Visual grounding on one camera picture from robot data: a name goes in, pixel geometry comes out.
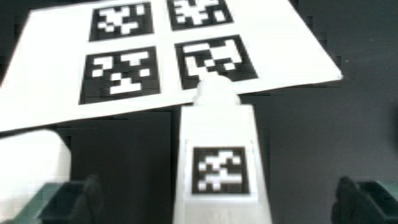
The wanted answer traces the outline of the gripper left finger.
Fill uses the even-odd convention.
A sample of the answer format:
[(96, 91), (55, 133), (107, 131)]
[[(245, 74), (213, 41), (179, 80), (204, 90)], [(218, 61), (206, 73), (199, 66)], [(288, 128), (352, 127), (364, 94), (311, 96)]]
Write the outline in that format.
[(16, 224), (105, 224), (99, 178), (43, 185), (16, 215)]

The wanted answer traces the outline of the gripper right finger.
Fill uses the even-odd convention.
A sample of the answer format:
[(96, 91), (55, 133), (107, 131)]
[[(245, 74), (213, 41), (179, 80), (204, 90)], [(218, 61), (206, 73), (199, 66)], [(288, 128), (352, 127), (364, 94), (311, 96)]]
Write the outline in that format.
[(398, 181), (338, 182), (332, 224), (398, 224)]

